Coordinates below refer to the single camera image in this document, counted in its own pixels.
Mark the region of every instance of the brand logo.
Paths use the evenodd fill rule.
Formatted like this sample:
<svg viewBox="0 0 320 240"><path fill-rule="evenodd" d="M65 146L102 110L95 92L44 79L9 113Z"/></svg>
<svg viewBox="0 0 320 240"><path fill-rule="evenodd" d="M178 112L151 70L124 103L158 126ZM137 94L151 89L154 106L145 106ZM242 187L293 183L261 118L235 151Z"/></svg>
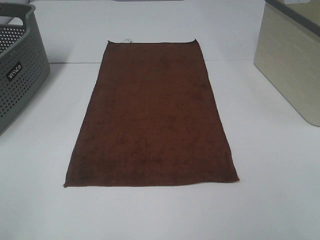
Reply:
<svg viewBox="0 0 320 240"><path fill-rule="evenodd" d="M22 70L22 64L19 61L7 74L6 74L6 78L9 80L9 82L11 82L13 79L15 79L15 77L18 75L18 73L20 73L20 71Z"/></svg>

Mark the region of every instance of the white surface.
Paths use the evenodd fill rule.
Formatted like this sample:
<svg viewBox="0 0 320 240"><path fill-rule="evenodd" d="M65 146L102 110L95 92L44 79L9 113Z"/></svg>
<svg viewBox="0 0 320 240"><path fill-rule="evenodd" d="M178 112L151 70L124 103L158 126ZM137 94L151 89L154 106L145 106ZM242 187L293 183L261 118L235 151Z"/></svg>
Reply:
<svg viewBox="0 0 320 240"><path fill-rule="evenodd" d="M206 65L240 182L63 188L100 64L52 64L44 86L0 136L1 240L319 239L320 128L304 121L253 65L259 33L259 28L254 30L253 25L260 24L262 9L256 9L256 0L245 0L243 5L235 0L217 0L220 11L214 6L210 10L209 1L199 2L206 7L201 10L204 15L197 18L206 19L211 25L199 29L191 25L189 29L199 33L207 30L198 38L203 53L208 59L219 59L206 61ZM67 10L77 18L69 23L83 23L81 10L85 7L92 17L89 22L96 23L94 26L106 23L99 13L103 7L100 3L99 7L85 1L38 3L37 19L48 16L47 28L51 28L52 36L62 35L60 13ZM131 15L127 25L125 22L130 18L124 16L119 20L121 8L113 8L113 18L119 12L118 23L114 21L114 26L104 32L104 39L142 39L139 26L143 26L159 33L154 38L143 35L146 41L187 40L186 29L180 36L174 32L171 25L175 22L171 25L163 22L168 25L167 33L160 29L164 29L160 23L159 31L152 31L155 25L143 19L159 13L142 13L141 4L135 6L137 13ZM129 12L129 7L124 5L123 11ZM229 19L233 13L238 14L234 21ZM183 27L184 13L174 14L176 24ZM53 16L57 25L54 21L50 23ZM224 23L226 29L231 28L229 31L219 27ZM83 30L90 34L98 32L97 28L88 29L89 26L84 23ZM232 26L241 27L245 34ZM105 46L91 36L95 53L81 51L82 41L89 37L83 40L75 35L76 30L70 27L65 45L63 41L54 41L55 37L51 43L47 39L49 56L61 61L100 61ZM58 51L55 45L64 48ZM72 45L74 48L65 54L63 50ZM242 60L224 60L229 58Z"/></svg>
<svg viewBox="0 0 320 240"><path fill-rule="evenodd" d="M107 41L189 42L206 60L253 59L263 0L35 1L51 63L100 63Z"/></svg>

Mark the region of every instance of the beige storage box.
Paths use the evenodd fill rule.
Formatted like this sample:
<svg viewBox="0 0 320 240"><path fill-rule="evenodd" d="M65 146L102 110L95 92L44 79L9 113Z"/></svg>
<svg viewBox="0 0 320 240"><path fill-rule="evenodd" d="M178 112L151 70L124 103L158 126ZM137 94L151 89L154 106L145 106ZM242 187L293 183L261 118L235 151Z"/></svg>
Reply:
<svg viewBox="0 0 320 240"><path fill-rule="evenodd" d="M320 0L265 0L254 64L320 126Z"/></svg>

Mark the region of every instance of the storage basket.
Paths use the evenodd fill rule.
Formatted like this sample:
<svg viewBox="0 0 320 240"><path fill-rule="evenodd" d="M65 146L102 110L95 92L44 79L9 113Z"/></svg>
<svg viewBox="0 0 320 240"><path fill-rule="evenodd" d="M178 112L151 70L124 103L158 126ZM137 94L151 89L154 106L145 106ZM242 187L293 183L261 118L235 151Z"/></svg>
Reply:
<svg viewBox="0 0 320 240"><path fill-rule="evenodd" d="M0 3L0 16L23 25L0 24L0 133L35 95L50 72L45 48L30 4Z"/></svg>

